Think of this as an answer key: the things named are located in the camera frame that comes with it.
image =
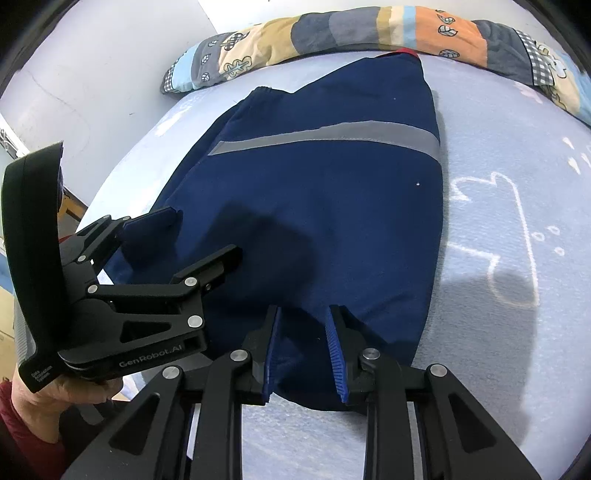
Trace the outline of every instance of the bed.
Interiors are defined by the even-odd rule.
[[[293,92],[377,54],[306,57],[189,93],[111,172],[80,228],[106,214],[148,212],[190,147],[257,86]],[[442,57],[421,61],[446,191],[413,365],[447,365],[542,478],[555,480],[591,433],[591,132],[526,85]],[[359,479],[364,450],[365,418],[356,413],[277,396],[265,409],[243,409],[247,480]]]

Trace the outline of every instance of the reflective stripe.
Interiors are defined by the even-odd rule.
[[[209,155],[310,140],[361,140],[384,143],[423,152],[439,161],[439,141],[431,132],[412,125],[379,122],[377,120],[346,122],[314,130],[250,138],[235,142],[220,141]]]

